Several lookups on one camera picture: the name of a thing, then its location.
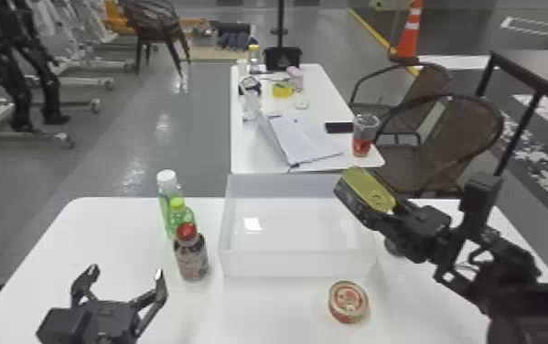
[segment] bottle label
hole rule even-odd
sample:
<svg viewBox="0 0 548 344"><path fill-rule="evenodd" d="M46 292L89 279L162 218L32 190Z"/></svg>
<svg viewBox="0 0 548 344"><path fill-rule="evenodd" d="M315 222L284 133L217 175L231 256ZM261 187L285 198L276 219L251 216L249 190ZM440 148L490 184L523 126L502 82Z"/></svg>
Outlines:
<svg viewBox="0 0 548 344"><path fill-rule="evenodd" d="M197 252L190 252L188 248L176 251L177 267L182 277L187 280L200 279L208 271L208 254L203 247Z"/></svg>

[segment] clear plastic container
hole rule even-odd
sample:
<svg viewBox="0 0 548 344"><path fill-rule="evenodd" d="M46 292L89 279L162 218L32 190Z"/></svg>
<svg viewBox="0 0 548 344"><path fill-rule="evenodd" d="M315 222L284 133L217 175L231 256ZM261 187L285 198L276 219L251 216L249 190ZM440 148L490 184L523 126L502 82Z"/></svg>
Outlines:
<svg viewBox="0 0 548 344"><path fill-rule="evenodd" d="M229 176L219 257L226 276L362 277L376 238L333 195L338 176Z"/></svg>

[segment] notebook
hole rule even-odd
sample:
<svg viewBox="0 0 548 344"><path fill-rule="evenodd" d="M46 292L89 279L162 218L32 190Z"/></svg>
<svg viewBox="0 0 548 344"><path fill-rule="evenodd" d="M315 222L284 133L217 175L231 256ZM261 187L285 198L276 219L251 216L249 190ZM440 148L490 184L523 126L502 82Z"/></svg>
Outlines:
<svg viewBox="0 0 548 344"><path fill-rule="evenodd" d="M332 145L325 135L308 133L304 124L285 117L283 113L267 115L263 113L254 92L245 91L243 94L248 111L253 112L259 128L287 165L295 166L342 155L343 151Z"/></svg>

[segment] tape roll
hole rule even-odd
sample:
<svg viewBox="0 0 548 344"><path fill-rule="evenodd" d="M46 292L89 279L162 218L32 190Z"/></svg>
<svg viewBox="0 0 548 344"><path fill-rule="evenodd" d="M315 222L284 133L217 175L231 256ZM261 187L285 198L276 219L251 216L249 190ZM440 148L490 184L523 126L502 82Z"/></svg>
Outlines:
<svg viewBox="0 0 548 344"><path fill-rule="evenodd" d="M275 98L288 98L293 95L293 86L289 83L277 82L272 87Z"/></svg>

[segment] can lid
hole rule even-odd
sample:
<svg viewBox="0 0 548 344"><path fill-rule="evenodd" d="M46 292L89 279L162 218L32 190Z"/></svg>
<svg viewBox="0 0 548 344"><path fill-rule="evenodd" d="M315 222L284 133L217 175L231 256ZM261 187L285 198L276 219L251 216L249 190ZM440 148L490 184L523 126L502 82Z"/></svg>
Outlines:
<svg viewBox="0 0 548 344"><path fill-rule="evenodd" d="M197 236L197 226L194 223L184 222L177 226L176 237L181 242L189 242Z"/></svg>
<svg viewBox="0 0 548 344"><path fill-rule="evenodd" d="M156 183L163 191L168 191L177 186L177 174L172 169L163 169L156 174Z"/></svg>
<svg viewBox="0 0 548 344"><path fill-rule="evenodd" d="M368 312L368 295L350 281L338 281L329 289L329 312L339 322L359 322Z"/></svg>

